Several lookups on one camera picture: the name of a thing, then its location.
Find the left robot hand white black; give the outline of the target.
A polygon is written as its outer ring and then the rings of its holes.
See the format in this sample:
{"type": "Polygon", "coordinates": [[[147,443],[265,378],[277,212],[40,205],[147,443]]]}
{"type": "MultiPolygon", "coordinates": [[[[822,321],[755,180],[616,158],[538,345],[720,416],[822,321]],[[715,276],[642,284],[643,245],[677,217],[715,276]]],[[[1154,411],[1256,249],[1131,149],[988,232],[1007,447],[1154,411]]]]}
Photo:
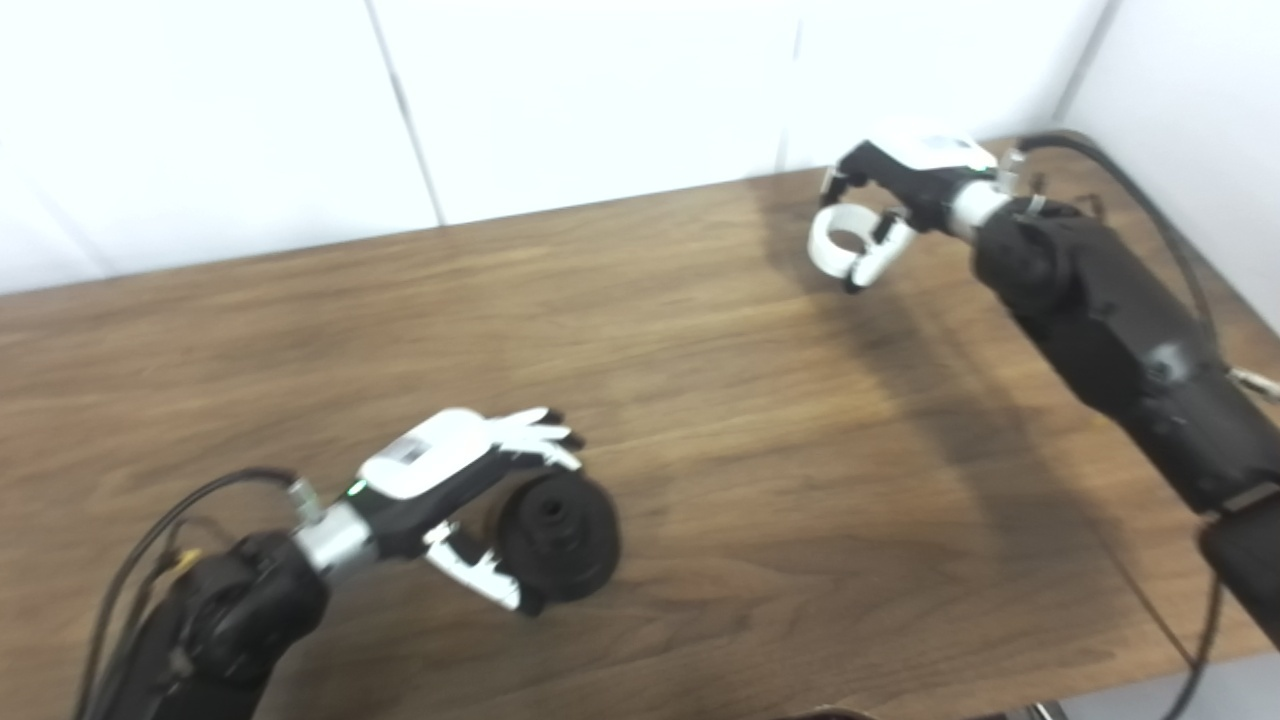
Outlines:
{"type": "Polygon", "coordinates": [[[367,528],[378,561],[421,559],[493,603],[535,618],[543,596],[453,515],[517,470],[580,470],[584,446],[549,407],[504,416],[448,407],[366,459],[344,502],[367,528]]]}

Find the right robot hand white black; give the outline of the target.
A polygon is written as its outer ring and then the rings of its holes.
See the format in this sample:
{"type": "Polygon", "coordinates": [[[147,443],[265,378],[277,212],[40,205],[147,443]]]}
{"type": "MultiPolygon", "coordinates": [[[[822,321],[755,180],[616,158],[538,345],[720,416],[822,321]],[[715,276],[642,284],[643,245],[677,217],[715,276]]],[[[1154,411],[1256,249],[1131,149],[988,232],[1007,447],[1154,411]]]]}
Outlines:
{"type": "Polygon", "coordinates": [[[964,135],[869,137],[826,172],[808,256],[817,270],[858,293],[919,234],[972,241],[1011,199],[996,158],[964,135]]]}

